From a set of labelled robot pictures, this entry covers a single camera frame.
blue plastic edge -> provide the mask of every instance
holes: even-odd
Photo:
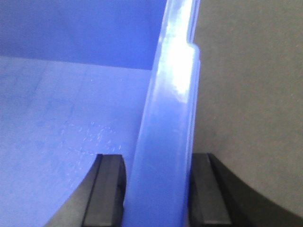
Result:
[[[183,227],[200,69],[199,0],[168,0],[125,198],[123,227]]]

gray wall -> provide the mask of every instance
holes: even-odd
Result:
[[[202,0],[196,152],[303,216],[303,1]]]

curved plastic edge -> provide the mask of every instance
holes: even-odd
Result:
[[[183,227],[187,210],[199,49],[199,0],[168,0],[155,55],[123,227]]]

blue surface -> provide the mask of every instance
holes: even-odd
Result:
[[[169,0],[125,199],[123,227],[184,227],[199,49],[198,0]]]
[[[0,226],[42,226],[96,153],[123,154],[130,175],[150,75],[0,57]]]
[[[2,0],[0,55],[151,69],[165,0]]]
[[[45,224],[96,153],[125,158],[123,227],[185,225],[199,1],[165,3],[0,2],[0,226]]]

scratched plastic surface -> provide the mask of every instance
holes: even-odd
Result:
[[[123,227],[184,226],[198,3],[0,2],[0,226],[45,224],[96,153],[125,158]]]

